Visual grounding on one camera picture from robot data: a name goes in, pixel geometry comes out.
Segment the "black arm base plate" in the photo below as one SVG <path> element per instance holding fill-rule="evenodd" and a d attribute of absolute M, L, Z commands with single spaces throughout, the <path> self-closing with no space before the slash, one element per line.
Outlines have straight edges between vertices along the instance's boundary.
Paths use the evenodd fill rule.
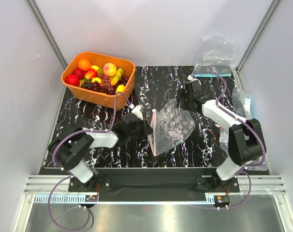
<path fill-rule="evenodd" d="M 91 180 L 83 184 L 76 177 L 70 180 L 69 192 L 101 192 L 134 189 L 182 188 L 199 192 L 239 192 L 236 178 L 221 181 L 215 168 L 107 168 L 94 170 Z"/>

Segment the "red apple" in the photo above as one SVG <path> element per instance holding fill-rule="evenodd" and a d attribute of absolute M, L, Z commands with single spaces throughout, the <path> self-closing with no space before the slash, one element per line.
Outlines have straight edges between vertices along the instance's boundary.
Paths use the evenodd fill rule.
<path fill-rule="evenodd" d="M 77 75 L 75 74 L 70 74 L 65 78 L 65 83 L 71 86 L 76 86 L 78 87 L 80 84 L 80 79 Z"/>

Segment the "yellow pink peach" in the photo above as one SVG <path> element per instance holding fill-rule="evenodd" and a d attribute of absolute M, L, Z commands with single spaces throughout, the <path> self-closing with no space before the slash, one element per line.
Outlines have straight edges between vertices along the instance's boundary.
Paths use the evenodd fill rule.
<path fill-rule="evenodd" d="M 112 77 L 117 73 L 117 67 L 113 63 L 106 63 L 103 67 L 103 72 L 105 75 Z"/>

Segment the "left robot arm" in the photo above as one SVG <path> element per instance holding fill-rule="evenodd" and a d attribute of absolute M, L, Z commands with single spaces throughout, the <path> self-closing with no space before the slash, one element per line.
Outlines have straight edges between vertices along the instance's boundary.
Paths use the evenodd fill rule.
<path fill-rule="evenodd" d="M 53 140 L 48 146 L 55 165 L 61 167 L 79 180 L 85 191 L 96 187 L 95 173 L 86 165 L 83 158 L 91 148 L 113 148 L 130 137 L 147 137 L 153 133 L 145 118 L 129 113 L 109 131 L 91 130 L 70 125 L 68 135 Z"/>

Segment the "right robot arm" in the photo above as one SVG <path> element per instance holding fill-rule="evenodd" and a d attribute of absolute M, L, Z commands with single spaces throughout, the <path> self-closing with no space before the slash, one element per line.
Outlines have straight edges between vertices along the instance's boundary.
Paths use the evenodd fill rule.
<path fill-rule="evenodd" d="M 228 133 L 228 158 L 217 167 L 210 179 L 215 191 L 223 191 L 229 181 L 255 159 L 264 163 L 266 147 L 260 122 L 238 116 L 224 107 L 219 99 L 205 95 L 199 81 L 187 82 L 177 90 L 176 108 L 198 112 L 220 125 Z"/>

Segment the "pink zip top bag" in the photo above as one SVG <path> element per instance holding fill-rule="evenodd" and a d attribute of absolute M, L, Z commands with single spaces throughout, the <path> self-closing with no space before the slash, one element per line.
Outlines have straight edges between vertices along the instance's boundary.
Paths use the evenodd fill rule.
<path fill-rule="evenodd" d="M 195 122 L 189 111 L 175 106 L 176 99 L 171 99 L 161 110 L 152 110 L 150 126 L 153 133 L 148 138 L 154 156 L 178 146 L 187 140 L 195 129 Z"/>

